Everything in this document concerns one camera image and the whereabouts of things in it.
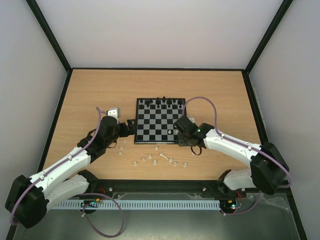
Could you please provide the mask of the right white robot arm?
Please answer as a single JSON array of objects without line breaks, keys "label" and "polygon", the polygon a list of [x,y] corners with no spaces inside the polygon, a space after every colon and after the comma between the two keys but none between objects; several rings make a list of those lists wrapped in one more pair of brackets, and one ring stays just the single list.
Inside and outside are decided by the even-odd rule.
[{"label": "right white robot arm", "polygon": [[289,167],[277,147],[266,142],[263,145],[240,140],[220,132],[214,126],[202,123],[197,126],[188,117],[180,117],[173,126],[178,131],[178,141],[190,148],[215,150],[245,164],[243,170],[230,170],[218,183],[218,191],[229,196],[235,190],[257,188],[273,195],[289,176]]}]

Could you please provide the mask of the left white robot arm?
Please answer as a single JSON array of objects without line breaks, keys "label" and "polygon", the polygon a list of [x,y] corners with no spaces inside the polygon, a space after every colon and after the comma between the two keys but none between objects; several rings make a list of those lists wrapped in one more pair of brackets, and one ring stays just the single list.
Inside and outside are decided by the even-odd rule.
[{"label": "left white robot arm", "polygon": [[114,116],[104,116],[97,128],[89,131],[61,160],[30,177],[18,176],[5,203],[11,213],[10,223],[31,228],[59,203],[84,193],[95,193],[98,178],[84,168],[105,154],[118,138],[134,135],[135,130],[132,119],[120,123]]}]

